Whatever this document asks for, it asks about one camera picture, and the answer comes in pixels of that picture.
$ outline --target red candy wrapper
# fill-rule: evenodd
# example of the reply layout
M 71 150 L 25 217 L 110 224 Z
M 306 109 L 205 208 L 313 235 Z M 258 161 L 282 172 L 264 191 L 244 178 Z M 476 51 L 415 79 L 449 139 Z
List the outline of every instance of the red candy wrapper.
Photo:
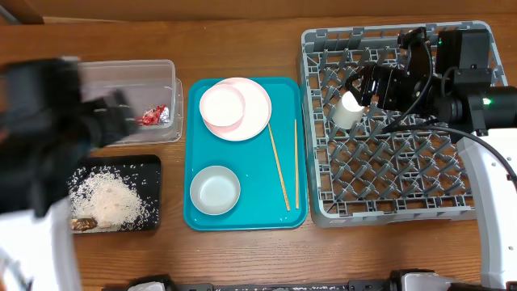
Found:
M 141 118 L 137 118 L 137 122 L 139 125 L 160 125 L 161 116 L 164 110 L 169 111 L 165 104 L 157 106 L 151 110 L 148 110 L 144 113 Z

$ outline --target black tray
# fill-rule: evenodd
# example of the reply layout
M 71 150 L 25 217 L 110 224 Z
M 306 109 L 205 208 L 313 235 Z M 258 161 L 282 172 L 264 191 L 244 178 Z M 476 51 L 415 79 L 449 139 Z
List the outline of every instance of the black tray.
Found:
M 104 166 L 111 167 L 110 172 L 115 170 L 120 171 L 119 174 L 121 177 L 131 177 L 131 179 L 124 183 L 135 183 L 134 187 L 137 190 L 138 196 L 149 205 L 146 207 L 150 212 L 149 218 L 147 221 L 144 221 L 143 226 L 138 230 L 105 231 L 97 227 L 93 230 L 73 232 L 75 234 L 89 234 L 99 232 L 156 230 L 160 225 L 160 208 L 162 205 L 162 162 L 160 158 L 153 154 L 87 158 L 78 166 L 78 169 L 85 167 L 86 171 L 83 171 L 80 175 L 78 171 L 75 172 L 75 177 L 77 177 L 76 183 L 73 183 L 72 179 L 69 179 L 69 189 L 80 185 L 91 172 L 99 173 L 101 167 Z

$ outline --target clear plastic container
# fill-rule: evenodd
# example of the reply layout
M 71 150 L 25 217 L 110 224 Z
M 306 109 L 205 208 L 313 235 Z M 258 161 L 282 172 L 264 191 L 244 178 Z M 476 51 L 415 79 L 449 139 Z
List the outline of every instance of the clear plastic container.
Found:
M 169 60 L 96 61 L 80 65 L 84 101 L 99 98 L 121 89 L 136 117 L 165 104 L 170 122 L 141 126 L 135 133 L 114 146 L 175 142 L 183 130 L 183 90 Z

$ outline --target pair of chopsticks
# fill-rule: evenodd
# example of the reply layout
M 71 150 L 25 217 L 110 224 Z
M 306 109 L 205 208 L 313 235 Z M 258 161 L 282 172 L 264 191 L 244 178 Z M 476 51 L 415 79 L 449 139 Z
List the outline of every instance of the pair of chopsticks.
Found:
M 291 206 L 289 206 L 289 199 L 287 191 L 285 190 L 284 176 L 282 175 L 282 169 L 280 167 L 280 160 L 278 159 L 278 154 L 276 152 L 275 138 L 273 137 L 273 132 L 271 131 L 271 125 L 267 124 L 269 128 L 269 136 L 271 137 L 271 145 L 273 146 L 273 153 L 275 153 L 276 160 L 276 169 L 278 170 L 278 175 L 280 177 L 280 184 L 282 185 L 282 192 L 284 193 L 285 206 L 288 211 L 291 211 Z M 295 163 L 295 189 L 296 189 L 296 209 L 300 208 L 300 185 L 298 178 L 298 133 L 296 128 L 296 120 L 294 120 L 294 163 Z

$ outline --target crumpled foil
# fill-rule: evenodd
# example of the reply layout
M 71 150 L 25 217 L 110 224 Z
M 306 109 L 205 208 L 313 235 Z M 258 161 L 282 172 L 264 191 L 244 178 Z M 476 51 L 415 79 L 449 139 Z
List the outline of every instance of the crumpled foil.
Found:
M 165 125 L 165 124 L 168 124 L 169 122 L 170 122 L 169 108 L 167 106 L 165 106 L 165 108 L 163 108 L 162 114 L 160 115 L 160 120 L 158 121 L 158 124 Z

